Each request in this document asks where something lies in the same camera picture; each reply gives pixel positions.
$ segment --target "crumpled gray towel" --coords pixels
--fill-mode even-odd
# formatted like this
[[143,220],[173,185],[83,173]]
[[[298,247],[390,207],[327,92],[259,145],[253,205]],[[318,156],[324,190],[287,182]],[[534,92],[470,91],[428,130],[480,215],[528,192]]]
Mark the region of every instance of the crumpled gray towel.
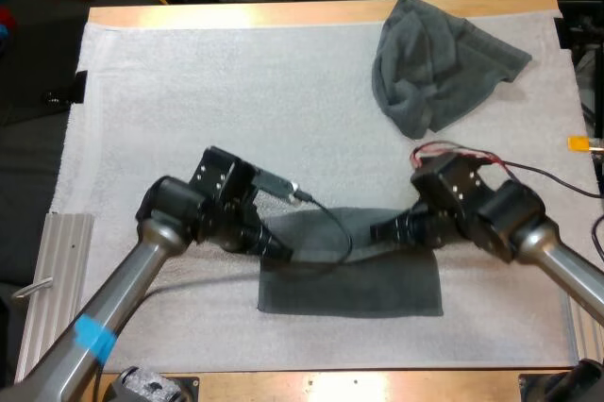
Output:
[[438,131],[514,81],[531,60],[467,20],[421,0],[398,0],[373,67],[381,110],[409,138]]

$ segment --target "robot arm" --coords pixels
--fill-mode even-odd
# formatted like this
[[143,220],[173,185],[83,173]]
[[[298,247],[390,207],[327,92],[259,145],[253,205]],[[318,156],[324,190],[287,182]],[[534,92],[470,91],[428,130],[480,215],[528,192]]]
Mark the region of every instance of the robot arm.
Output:
[[193,240],[226,251],[289,260],[292,250],[261,223],[258,190],[291,201],[297,187],[211,147],[189,183],[158,180],[137,212],[139,241],[65,329],[25,380],[0,393],[0,402],[76,402],[104,364],[163,263]]
[[604,326],[604,273],[565,245],[541,198],[517,180],[493,191],[480,178],[484,159],[445,153],[411,177],[419,202],[372,226],[374,240],[438,248],[469,240],[511,262],[537,265]]

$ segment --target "orange object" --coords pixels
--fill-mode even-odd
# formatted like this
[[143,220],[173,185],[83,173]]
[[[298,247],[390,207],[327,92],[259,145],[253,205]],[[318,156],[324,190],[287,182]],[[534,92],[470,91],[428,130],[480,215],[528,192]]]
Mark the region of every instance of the orange object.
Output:
[[589,138],[586,136],[569,136],[568,150],[575,152],[589,152]]

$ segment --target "metal bracket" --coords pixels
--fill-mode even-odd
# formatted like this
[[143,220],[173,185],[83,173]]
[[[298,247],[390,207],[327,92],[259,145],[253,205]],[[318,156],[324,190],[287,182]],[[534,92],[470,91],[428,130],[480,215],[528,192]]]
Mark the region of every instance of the metal bracket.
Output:
[[79,311],[92,223],[90,214],[46,215],[34,282],[13,295],[29,297],[16,381],[25,378]]

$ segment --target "wooden table edge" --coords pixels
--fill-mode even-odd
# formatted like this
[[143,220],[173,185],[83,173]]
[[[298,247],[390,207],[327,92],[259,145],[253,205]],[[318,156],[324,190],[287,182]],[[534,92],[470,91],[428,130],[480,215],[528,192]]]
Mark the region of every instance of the wooden table edge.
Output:
[[[461,17],[558,9],[557,0],[425,1]],[[360,0],[91,8],[89,22],[163,29],[350,24],[383,21],[394,3],[395,0]]]

